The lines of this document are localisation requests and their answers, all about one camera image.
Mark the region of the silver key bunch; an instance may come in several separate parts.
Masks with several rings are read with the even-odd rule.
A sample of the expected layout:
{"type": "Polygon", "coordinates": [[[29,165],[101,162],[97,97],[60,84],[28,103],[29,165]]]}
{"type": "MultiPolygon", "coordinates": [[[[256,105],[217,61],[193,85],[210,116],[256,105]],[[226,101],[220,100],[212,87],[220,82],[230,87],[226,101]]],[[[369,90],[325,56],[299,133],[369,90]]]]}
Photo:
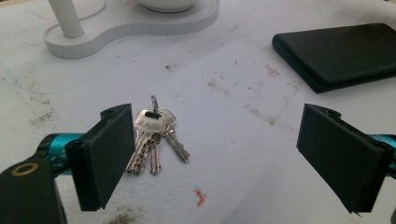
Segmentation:
{"type": "Polygon", "coordinates": [[[127,174],[140,175],[148,165],[149,171],[157,175],[162,169],[160,143],[163,138],[182,161],[190,159],[189,151],[177,139],[176,116],[168,109],[160,109],[154,95],[151,102],[152,108],[142,109],[134,118],[135,152],[125,170],[127,174]]]}

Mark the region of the white bowl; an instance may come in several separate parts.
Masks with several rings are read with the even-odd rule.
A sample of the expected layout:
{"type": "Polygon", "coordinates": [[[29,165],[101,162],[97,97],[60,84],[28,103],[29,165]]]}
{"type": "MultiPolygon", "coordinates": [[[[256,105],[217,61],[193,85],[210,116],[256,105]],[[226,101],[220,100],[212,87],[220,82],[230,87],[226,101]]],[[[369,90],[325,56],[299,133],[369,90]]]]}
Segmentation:
{"type": "Polygon", "coordinates": [[[144,7],[163,13],[177,13],[192,7],[197,0],[137,0],[144,7]]]}

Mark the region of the white stand base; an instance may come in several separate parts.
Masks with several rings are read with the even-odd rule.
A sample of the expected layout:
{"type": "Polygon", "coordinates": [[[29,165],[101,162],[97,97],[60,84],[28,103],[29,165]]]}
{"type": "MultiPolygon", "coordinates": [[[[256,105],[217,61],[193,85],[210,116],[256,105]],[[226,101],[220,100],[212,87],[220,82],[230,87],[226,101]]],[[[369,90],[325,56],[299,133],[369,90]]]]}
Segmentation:
{"type": "Polygon", "coordinates": [[[136,1],[81,0],[84,33],[69,38],[55,24],[44,33],[49,52],[59,58],[78,59],[91,56],[107,44],[130,35],[186,35],[212,25],[219,16],[219,0],[198,0],[178,13],[160,13],[136,1]]]}

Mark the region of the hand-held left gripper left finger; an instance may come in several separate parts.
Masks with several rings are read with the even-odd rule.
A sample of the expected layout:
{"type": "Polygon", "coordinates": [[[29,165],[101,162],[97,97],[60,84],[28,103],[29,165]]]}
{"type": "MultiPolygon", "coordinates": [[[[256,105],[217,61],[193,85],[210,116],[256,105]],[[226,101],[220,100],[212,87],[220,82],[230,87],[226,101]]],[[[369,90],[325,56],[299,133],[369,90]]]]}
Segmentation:
{"type": "Polygon", "coordinates": [[[132,106],[102,111],[86,133],[49,134],[37,152],[56,176],[73,176],[81,210],[104,208],[134,153],[132,106]]]}

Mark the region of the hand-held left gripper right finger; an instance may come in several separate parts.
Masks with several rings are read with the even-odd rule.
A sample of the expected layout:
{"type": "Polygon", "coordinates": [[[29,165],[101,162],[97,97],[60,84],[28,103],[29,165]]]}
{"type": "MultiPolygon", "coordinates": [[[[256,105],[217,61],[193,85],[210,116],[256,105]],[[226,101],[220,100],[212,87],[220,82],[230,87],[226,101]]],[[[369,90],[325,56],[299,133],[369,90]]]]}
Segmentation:
{"type": "Polygon", "coordinates": [[[369,213],[386,176],[396,178],[396,134],[365,134],[330,108],[306,104],[297,141],[350,213],[369,213]]]}

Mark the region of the white stand post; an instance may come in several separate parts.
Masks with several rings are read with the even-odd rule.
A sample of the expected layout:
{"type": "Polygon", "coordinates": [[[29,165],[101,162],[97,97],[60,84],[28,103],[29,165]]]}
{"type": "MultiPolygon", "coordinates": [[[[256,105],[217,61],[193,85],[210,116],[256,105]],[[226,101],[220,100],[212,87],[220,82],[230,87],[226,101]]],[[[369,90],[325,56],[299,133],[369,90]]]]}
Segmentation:
{"type": "Polygon", "coordinates": [[[77,38],[84,34],[72,0],[49,0],[49,4],[65,37],[77,38]]]}

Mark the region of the black wallet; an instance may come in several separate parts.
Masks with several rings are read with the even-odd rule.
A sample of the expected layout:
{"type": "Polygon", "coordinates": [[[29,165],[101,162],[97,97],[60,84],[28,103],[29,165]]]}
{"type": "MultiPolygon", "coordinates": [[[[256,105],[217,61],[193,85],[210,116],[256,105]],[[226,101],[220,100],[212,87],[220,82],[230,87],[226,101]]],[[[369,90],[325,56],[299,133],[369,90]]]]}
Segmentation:
{"type": "Polygon", "coordinates": [[[396,30],[385,23],[277,34],[272,45],[316,93],[396,77],[396,30]]]}

